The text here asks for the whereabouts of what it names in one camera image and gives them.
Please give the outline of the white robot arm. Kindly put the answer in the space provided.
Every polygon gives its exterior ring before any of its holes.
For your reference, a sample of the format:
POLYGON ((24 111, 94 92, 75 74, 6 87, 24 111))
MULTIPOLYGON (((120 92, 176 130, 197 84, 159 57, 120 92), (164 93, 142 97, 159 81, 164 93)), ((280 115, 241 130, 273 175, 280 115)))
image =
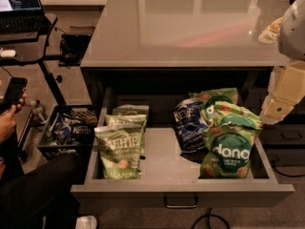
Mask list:
POLYGON ((260 120, 275 125, 305 96, 305 0, 295 0, 258 40, 265 44, 277 43, 278 51, 290 58, 285 66, 274 67, 268 95, 261 106, 260 120))

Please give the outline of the person's hand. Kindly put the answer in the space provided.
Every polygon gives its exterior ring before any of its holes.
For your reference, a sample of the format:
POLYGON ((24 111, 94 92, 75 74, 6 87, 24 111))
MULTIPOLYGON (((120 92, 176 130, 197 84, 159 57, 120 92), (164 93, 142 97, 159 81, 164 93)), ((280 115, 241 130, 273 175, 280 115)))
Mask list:
POLYGON ((11 105, 8 110, 0 114, 0 144, 4 143, 16 131, 15 115, 22 110, 26 103, 25 90, 23 89, 24 92, 17 105, 11 105))

